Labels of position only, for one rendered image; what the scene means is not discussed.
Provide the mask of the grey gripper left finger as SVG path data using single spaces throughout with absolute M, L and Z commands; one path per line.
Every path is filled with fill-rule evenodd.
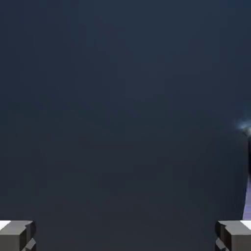
M 34 221 L 0 221 L 0 251 L 37 251 Z

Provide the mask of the dark blue cabinet door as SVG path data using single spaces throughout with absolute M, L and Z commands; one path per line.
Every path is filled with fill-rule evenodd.
M 214 251 L 249 122 L 251 0 L 0 0 L 0 219 L 37 251 Z

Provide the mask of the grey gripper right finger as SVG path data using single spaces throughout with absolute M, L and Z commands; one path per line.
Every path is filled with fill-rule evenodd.
M 217 221 L 215 251 L 251 251 L 251 221 Z

